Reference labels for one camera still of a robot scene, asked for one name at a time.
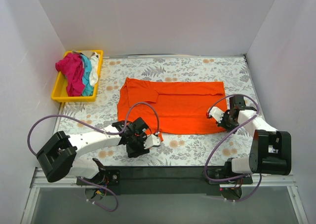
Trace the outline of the orange t shirt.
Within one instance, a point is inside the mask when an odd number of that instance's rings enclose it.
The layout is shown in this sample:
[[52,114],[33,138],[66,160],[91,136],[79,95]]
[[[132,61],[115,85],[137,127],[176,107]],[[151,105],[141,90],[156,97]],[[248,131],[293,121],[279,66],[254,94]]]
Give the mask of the orange t shirt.
[[152,82],[127,78],[120,90],[118,120],[141,117],[151,130],[179,135],[223,132],[206,116],[216,105],[227,109],[225,89],[217,82]]

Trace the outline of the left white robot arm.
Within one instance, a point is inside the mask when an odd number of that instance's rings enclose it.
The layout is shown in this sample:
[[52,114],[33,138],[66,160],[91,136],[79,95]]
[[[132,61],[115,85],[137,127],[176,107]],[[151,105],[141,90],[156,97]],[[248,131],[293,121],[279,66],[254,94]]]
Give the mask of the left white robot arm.
[[103,185],[109,174],[97,158],[84,158],[95,150],[124,145],[129,158],[147,154],[160,145],[160,138],[150,134],[142,118],[115,122],[101,132],[66,135],[56,132],[37,153],[37,160],[50,183],[66,176],[81,177],[93,184]]

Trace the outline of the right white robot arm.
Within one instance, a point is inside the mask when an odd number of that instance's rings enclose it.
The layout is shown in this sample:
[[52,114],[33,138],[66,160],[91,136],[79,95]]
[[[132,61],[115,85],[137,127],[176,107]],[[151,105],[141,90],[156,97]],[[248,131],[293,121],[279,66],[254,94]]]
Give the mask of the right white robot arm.
[[228,159],[226,164],[230,167],[223,171],[224,179],[235,183],[242,174],[289,175],[291,135],[270,126],[257,115],[257,109],[246,105],[243,96],[232,96],[229,102],[230,108],[224,112],[219,126],[236,132],[244,124],[243,128],[252,136],[252,145],[249,155]]

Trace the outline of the floral patterned table mat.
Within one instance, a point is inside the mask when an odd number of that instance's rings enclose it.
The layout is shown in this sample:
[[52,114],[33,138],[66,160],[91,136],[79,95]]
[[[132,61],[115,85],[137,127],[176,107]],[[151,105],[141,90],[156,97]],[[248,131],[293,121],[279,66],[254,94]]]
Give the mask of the floral patterned table mat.
[[[248,96],[258,103],[250,72],[243,57],[224,58],[106,58],[94,102],[65,103],[55,130],[85,133],[90,126],[105,128],[117,120],[119,91],[127,78],[162,82],[222,81],[227,94]],[[138,158],[128,158],[125,146],[103,148],[85,155],[113,166],[203,166],[223,165],[231,157],[247,156],[252,137],[241,128],[223,143],[224,133],[210,135],[164,134],[162,145]]]

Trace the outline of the teal t shirt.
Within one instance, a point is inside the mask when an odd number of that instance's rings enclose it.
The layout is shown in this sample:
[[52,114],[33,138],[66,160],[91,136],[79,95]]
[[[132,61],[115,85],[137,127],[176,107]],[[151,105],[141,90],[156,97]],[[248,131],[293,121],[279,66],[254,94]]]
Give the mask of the teal t shirt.
[[91,61],[83,54],[81,55],[81,60],[83,62],[83,69],[84,69],[84,73],[82,77],[84,90],[82,92],[82,96],[87,97],[87,96],[91,96],[94,91],[94,87],[90,85],[90,79],[89,79],[90,73],[92,71],[92,65],[91,65]]

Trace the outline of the white t shirt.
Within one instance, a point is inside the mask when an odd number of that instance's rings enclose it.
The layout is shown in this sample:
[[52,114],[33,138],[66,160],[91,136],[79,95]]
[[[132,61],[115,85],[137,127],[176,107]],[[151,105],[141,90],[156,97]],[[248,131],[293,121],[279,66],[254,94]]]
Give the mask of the white t shirt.
[[98,82],[98,66],[99,66],[99,60],[100,60],[100,54],[97,52],[93,52],[92,56],[90,57],[90,63],[91,63],[91,72],[89,75],[89,83],[92,87],[95,86],[95,84]]

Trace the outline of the magenta t shirt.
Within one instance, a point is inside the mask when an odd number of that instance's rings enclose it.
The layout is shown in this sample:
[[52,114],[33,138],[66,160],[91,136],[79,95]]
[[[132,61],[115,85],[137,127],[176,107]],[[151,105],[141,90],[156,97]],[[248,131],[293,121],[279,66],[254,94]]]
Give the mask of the magenta t shirt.
[[66,92],[69,97],[80,96],[85,88],[82,81],[84,68],[81,56],[72,52],[55,64],[57,71],[67,79]]

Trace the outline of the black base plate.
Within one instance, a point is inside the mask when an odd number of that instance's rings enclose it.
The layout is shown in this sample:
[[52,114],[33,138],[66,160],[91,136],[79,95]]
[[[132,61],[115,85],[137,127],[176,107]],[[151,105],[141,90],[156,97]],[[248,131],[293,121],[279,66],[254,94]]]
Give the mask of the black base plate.
[[96,183],[108,181],[107,187],[123,194],[196,194],[221,195],[220,185],[241,190],[252,184],[252,178],[242,181],[211,182],[205,179],[202,166],[108,166],[106,174]]

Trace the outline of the aluminium mounting rail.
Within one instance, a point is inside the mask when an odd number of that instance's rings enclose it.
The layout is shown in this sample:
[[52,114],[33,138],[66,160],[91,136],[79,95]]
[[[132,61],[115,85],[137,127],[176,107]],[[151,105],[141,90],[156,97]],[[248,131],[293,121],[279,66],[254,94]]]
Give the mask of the aluminium mounting rail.
[[[110,167],[111,170],[118,169],[120,171],[119,182],[125,181],[204,181],[202,176],[202,167],[130,167],[119,166]],[[31,181],[31,187],[70,187],[76,185],[76,177],[66,176],[59,181],[50,183],[47,181],[44,172],[36,169]],[[295,186],[293,175],[263,175],[261,186],[277,187],[277,186]]]

